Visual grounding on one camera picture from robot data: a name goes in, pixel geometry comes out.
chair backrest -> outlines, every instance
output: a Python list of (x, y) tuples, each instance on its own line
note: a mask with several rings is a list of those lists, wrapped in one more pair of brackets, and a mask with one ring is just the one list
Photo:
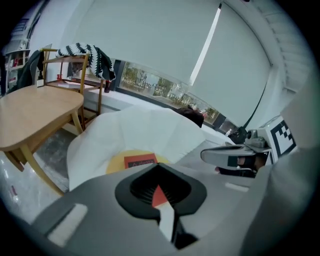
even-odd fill
[[(41, 48), (39, 51), (43, 52), (43, 55), (44, 55), (43, 60), (47, 61), (47, 60), (49, 60), (50, 52), (56, 52), (56, 51), (58, 51), (58, 49)], [(44, 83), (46, 83), (47, 66), (48, 66), (48, 63), (43, 64), (43, 74), (42, 75), (43, 75)]]

black and white knitted blanket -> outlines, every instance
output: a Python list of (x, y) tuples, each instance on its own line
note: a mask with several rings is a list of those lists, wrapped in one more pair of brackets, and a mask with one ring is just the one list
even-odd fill
[(90, 71), (99, 79), (112, 81), (116, 79), (114, 67), (110, 58), (93, 44), (77, 42), (60, 48), (56, 57), (78, 56), (90, 53), (88, 66)]

window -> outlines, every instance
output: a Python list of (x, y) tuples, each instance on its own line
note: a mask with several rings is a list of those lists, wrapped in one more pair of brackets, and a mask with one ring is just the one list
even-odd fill
[[(158, 72), (131, 62), (111, 59), (116, 73), (116, 80), (111, 83), (111, 90), (134, 97), (139, 97), (145, 101), (172, 109), (186, 108), (190, 105), (194, 110), (198, 110), (204, 116), (204, 122), (216, 131), (225, 134), (230, 129), (237, 129), (230, 120), (202, 100), (189, 95), (189, 86), (174, 78), (164, 78)], [(74, 72), (72, 65), (68, 67), (68, 77), (80, 79), (81, 71)], [(87, 68), (85, 72), (85, 82), (100, 83), (100, 79), (95, 77)]]
[(210, 108), (201, 100), (186, 94), (187, 85), (172, 82), (158, 74), (145, 71), (143, 67), (126, 62), (122, 72), (120, 88), (147, 96), (148, 98), (165, 103), (173, 108), (185, 108), (190, 105), (203, 114), (204, 120), (212, 124), (219, 112)]

black vent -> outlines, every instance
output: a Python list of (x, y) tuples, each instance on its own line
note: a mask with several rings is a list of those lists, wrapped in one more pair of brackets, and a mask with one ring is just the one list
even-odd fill
[(20, 21), (17, 23), (17, 25), (15, 25), (14, 29), (12, 30), (11, 33), (15, 33), (15, 32), (22, 32), (25, 30), (25, 27), (27, 25), (28, 22), (28, 18), (22, 18), (20, 19)]
[(158, 185), (172, 207), (191, 192), (191, 186), (186, 181), (159, 165), (136, 178), (131, 183), (130, 191), (140, 201), (151, 205)]
[(158, 185), (177, 216), (194, 214), (207, 197), (206, 187), (200, 181), (158, 163), (120, 181), (115, 188), (115, 198), (132, 216), (160, 221), (159, 210), (152, 207)]

wooden chair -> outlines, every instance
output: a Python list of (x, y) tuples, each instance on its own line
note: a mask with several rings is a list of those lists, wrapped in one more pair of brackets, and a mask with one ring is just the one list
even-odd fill
[[(82, 105), (79, 110), (79, 117), (80, 117), (79, 119), (81, 121), (81, 126), (82, 126), (82, 129), (85, 130), (86, 124), (88, 124), (95, 117), (97, 117), (98, 115), (101, 114), (102, 89), (103, 89), (103, 85), (104, 85), (103, 79), (101, 79), (100, 85), (85, 84), (86, 68), (88, 65), (88, 60), (89, 60), (90, 54), (87, 53), (86, 55), (66, 56), (66, 57), (58, 57), (58, 58), (49, 59), (50, 52), (56, 52), (57, 49), (42, 48), (42, 49), (40, 49), (40, 51), (43, 51), (43, 53), (44, 53), (44, 61), (43, 61), (43, 83), (44, 83), (44, 85), (58, 87), (63, 90), (76, 91), (82, 95), (84, 95), (84, 92), (86, 92), (86, 91), (92, 91), (92, 90), (96, 90), (99, 88), (97, 109), (96, 110), (89, 109), (87, 107), (84, 107), (84, 105)], [(64, 82), (73, 82), (73, 83), (75, 82), (75, 81), (71, 81), (68, 79), (60, 79), (60, 80), (53, 80), (50, 82), (46, 82), (47, 67), (48, 67), (49, 63), (61, 63), (60, 77), (62, 77), (63, 63), (83, 63), (79, 88), (65, 88), (65, 87), (59, 86), (59, 84), (64, 83)], [(94, 113), (94, 114), (92, 116), (90, 116), (89, 118), (86, 118), (85, 117), (85, 110), (88, 112)]]

